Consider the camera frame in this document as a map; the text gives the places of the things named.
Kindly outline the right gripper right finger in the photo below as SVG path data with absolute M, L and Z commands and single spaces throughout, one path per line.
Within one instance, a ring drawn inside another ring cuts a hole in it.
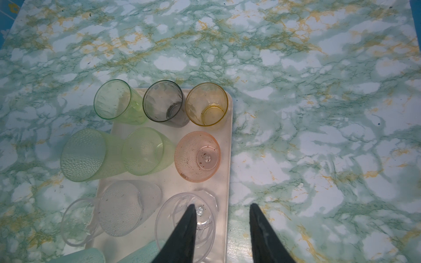
M 254 263 L 295 263 L 267 218 L 255 203 L 250 205 L 250 230 Z

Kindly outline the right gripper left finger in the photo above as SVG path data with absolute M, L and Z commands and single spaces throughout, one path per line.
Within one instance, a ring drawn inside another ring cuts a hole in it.
M 153 263 L 192 263 L 197 228 L 195 205 L 191 204 Z

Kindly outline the tall teal cup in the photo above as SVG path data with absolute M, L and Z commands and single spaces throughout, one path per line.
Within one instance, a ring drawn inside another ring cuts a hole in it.
M 105 256 L 100 250 L 90 248 L 52 259 L 48 263 L 105 263 Z
M 158 255 L 160 249 L 156 241 L 152 241 L 135 252 L 127 255 L 118 263 L 151 263 Z

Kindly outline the clear faceted glass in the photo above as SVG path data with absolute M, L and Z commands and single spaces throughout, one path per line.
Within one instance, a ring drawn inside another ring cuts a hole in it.
M 216 199 L 205 190 L 183 192 L 168 199 L 161 207 L 155 223 L 155 239 L 162 249 L 189 205 L 197 215 L 194 263 L 200 263 L 211 251 L 216 235 L 218 207 Z

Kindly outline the frosted clear textured cup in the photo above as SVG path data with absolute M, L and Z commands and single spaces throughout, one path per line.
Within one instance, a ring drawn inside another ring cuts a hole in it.
M 99 223 L 105 233 L 122 237 L 146 220 L 159 207 L 162 191 L 143 180 L 120 180 L 111 184 L 99 201 Z

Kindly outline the tall teal cup front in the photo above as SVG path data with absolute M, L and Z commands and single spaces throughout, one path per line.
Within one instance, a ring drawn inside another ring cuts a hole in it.
M 48 263 L 105 263 L 105 256 L 100 250 L 90 248 L 52 259 Z

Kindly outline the pink textured cup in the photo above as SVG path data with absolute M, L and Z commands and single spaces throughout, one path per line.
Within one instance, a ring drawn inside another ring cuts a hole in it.
M 216 139 L 205 131 L 193 131 L 178 142 L 174 154 L 177 172 L 192 183 L 211 178 L 219 169 L 221 150 Z

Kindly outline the light green textured cup front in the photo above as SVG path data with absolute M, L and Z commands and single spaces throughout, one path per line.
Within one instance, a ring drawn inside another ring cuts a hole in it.
M 175 145 L 164 134 L 149 127 L 132 132 L 122 148 L 126 169 L 142 176 L 164 170 L 174 162 Z

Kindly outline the light green textured cup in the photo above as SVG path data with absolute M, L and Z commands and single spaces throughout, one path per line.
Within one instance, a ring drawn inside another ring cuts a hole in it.
M 60 165 L 74 182 L 98 180 L 127 171 L 122 160 L 124 140 L 95 129 L 76 132 L 65 144 Z
M 164 170 L 174 162 L 175 145 L 164 134 L 149 127 L 132 132 L 122 148 L 126 169 L 142 176 Z

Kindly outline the small clear glass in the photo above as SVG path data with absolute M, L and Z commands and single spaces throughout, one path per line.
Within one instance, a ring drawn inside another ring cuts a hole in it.
M 60 232 L 64 242 L 72 247 L 85 246 L 104 233 L 99 223 L 99 198 L 81 198 L 65 211 Z

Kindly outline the amber yellow cup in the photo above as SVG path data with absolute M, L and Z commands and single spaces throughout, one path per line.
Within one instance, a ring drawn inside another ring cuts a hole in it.
M 228 93 L 211 82 L 195 86 L 186 98 L 186 114 L 194 124 L 219 129 L 227 119 L 229 110 Z

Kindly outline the grey smoky cup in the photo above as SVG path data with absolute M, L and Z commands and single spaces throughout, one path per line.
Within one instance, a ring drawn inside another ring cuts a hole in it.
M 170 127 L 186 126 L 190 119 L 186 114 L 186 98 L 180 86 L 170 80 L 152 84 L 143 98 L 143 110 L 148 119 Z

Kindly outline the green transparent cup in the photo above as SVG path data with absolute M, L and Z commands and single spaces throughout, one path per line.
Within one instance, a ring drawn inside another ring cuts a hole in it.
M 123 80 L 104 83 L 94 98 L 96 114 L 106 120 L 141 125 L 146 120 L 142 96 Z

